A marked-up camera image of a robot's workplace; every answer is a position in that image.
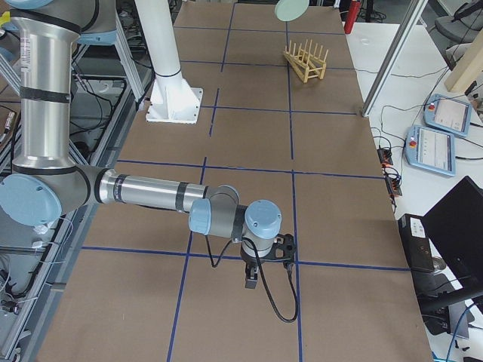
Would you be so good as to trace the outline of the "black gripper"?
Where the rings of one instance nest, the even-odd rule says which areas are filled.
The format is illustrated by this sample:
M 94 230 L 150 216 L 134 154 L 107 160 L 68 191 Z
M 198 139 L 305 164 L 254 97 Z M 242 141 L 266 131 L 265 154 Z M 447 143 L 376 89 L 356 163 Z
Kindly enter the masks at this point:
M 245 288 L 255 289 L 258 282 L 258 262 L 255 256 L 241 252 L 241 258 L 245 262 Z

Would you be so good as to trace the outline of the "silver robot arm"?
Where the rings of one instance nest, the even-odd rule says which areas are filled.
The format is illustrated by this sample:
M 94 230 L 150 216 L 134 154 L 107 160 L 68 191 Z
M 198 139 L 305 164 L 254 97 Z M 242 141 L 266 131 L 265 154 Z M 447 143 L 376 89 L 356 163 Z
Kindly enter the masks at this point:
M 69 156 L 72 48 L 77 42 L 112 44 L 117 39 L 113 1 L 12 1 L 11 22 L 20 33 L 22 146 L 1 183 L 1 206 L 16 222 L 53 222 L 86 204 L 123 203 L 175 210 L 189 229 L 241 246 L 245 285 L 265 281 L 262 264 L 294 261 L 283 244 L 281 211 L 268 200 L 239 202 L 235 188 L 182 183 L 76 164 Z

